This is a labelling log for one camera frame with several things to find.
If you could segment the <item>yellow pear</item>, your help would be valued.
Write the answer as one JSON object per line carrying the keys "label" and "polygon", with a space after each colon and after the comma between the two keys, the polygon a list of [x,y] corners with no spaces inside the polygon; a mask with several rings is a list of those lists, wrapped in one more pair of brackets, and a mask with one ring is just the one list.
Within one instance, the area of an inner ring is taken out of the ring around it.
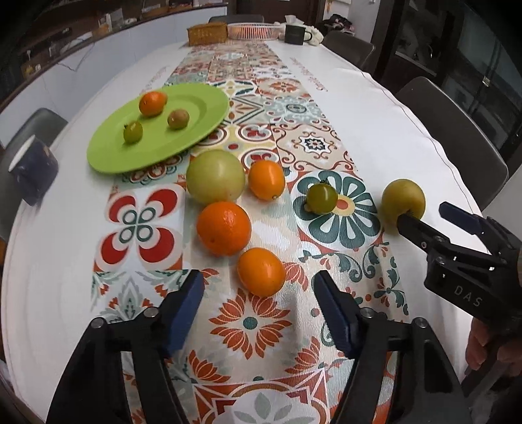
{"label": "yellow pear", "polygon": [[414,181],[400,178],[392,181],[384,189],[380,213],[385,223],[396,226],[400,215],[421,219],[425,213],[425,195]]}

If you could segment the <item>green tomato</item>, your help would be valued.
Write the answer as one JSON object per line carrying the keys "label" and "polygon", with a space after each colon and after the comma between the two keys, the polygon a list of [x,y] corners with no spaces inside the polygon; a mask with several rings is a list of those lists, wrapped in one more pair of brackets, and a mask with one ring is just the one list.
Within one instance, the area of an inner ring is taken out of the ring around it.
{"label": "green tomato", "polygon": [[308,211],[316,215],[331,213],[338,201],[338,193],[327,183],[316,183],[306,193]]}
{"label": "green tomato", "polygon": [[139,142],[143,137],[143,126],[139,121],[132,121],[124,125],[123,138],[127,144]]}

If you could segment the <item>orange mandarin front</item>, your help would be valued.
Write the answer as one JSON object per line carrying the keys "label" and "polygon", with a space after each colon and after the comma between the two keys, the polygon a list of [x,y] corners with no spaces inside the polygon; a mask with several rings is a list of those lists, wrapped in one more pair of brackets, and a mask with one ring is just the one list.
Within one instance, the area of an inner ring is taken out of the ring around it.
{"label": "orange mandarin front", "polygon": [[260,298],[273,296],[286,281],[286,271],[281,260],[261,247],[253,247],[242,253],[236,270],[242,286]]}

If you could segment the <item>orange mandarin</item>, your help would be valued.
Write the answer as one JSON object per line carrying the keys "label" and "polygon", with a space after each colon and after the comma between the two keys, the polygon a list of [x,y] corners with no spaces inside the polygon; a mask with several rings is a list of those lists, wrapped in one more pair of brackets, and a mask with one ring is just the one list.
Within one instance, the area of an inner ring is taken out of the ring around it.
{"label": "orange mandarin", "polygon": [[139,111],[145,117],[157,116],[163,112],[167,101],[168,96],[164,92],[147,92],[139,101]]}
{"label": "orange mandarin", "polygon": [[242,253],[236,270],[242,286],[260,298],[273,296],[286,281],[286,271],[281,260],[261,247],[253,247]]}

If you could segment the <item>small orange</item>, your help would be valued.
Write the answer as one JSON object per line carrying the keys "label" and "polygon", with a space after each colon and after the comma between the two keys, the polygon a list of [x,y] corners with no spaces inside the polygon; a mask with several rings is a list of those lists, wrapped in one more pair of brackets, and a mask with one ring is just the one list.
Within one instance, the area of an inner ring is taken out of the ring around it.
{"label": "small orange", "polygon": [[283,169],[278,162],[259,160],[254,162],[249,171],[249,189],[262,201],[278,199],[286,185]]}

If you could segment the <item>large orange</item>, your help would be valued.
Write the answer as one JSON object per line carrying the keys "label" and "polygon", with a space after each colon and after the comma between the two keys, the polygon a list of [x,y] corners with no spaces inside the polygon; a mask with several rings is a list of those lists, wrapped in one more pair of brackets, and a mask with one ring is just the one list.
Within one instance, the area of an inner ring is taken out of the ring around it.
{"label": "large orange", "polygon": [[242,207],[230,201],[218,201],[199,214],[196,233],[214,256],[233,256],[250,242],[251,222]]}

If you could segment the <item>large green apple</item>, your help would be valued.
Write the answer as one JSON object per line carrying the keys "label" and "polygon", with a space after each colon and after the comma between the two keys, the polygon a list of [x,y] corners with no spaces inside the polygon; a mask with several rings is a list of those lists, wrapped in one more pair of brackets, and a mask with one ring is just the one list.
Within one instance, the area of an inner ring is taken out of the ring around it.
{"label": "large green apple", "polygon": [[186,184],[191,197],[201,204],[235,202],[245,188],[246,176],[234,155],[214,149],[190,162]]}

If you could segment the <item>green tomato front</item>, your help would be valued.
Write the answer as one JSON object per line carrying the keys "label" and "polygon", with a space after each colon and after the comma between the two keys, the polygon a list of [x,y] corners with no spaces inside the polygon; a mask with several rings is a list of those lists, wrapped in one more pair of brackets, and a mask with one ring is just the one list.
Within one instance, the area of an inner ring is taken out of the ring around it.
{"label": "green tomato front", "polygon": [[139,142],[143,137],[143,126],[139,121],[132,121],[124,125],[123,138],[127,144]]}

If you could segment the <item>brown kiwi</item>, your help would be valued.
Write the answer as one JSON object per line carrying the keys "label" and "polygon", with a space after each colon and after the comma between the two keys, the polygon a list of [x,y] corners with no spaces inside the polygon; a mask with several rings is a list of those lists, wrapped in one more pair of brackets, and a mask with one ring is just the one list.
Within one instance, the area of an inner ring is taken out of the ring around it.
{"label": "brown kiwi", "polygon": [[184,109],[176,109],[172,111],[168,118],[167,124],[172,130],[181,130],[189,124],[189,113]]}

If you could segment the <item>grey chair right near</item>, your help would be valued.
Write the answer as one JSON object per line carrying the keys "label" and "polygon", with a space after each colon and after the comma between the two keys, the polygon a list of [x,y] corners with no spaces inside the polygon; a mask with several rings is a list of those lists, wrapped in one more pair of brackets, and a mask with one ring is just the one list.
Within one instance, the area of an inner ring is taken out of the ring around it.
{"label": "grey chair right near", "polygon": [[440,142],[479,208],[485,209],[504,187],[509,170],[481,128],[425,77],[411,80],[395,97]]}

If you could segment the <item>grey chair right far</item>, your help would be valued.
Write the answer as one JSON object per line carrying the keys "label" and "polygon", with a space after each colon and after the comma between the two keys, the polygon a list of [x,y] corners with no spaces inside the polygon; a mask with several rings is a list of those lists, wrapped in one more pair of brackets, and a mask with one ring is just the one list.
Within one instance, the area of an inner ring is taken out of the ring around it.
{"label": "grey chair right far", "polygon": [[370,42],[358,39],[354,35],[342,31],[331,31],[322,44],[352,65],[363,69],[375,47]]}

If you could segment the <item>dark blue mug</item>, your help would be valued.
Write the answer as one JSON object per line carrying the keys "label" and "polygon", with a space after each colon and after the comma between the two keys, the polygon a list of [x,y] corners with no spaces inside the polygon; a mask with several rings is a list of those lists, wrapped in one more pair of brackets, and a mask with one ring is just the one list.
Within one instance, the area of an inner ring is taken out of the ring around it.
{"label": "dark blue mug", "polygon": [[34,134],[24,141],[11,159],[8,172],[22,199],[30,206],[40,202],[58,173],[57,158]]}

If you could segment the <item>black mug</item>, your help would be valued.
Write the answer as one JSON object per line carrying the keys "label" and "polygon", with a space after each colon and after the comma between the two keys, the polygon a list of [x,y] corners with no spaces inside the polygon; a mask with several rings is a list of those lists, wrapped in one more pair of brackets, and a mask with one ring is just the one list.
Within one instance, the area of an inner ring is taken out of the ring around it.
{"label": "black mug", "polygon": [[313,34],[305,26],[290,25],[285,26],[284,42],[292,45],[302,45],[313,38]]}

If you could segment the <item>grey chair left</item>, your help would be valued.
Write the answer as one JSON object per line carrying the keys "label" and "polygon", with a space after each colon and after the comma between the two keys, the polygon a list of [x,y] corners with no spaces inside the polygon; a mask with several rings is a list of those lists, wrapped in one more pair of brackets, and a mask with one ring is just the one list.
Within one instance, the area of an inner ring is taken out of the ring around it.
{"label": "grey chair left", "polygon": [[45,108],[35,111],[1,155],[1,239],[6,241],[21,203],[41,202],[58,173],[51,146],[67,121]]}

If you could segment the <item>wicker basket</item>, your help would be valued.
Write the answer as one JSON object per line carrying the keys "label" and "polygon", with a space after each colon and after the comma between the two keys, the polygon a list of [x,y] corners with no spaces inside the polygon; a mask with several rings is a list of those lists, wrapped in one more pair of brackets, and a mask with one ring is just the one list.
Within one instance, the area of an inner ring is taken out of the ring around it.
{"label": "wicker basket", "polygon": [[223,43],[227,40],[225,22],[209,22],[192,26],[188,29],[189,46],[201,46]]}

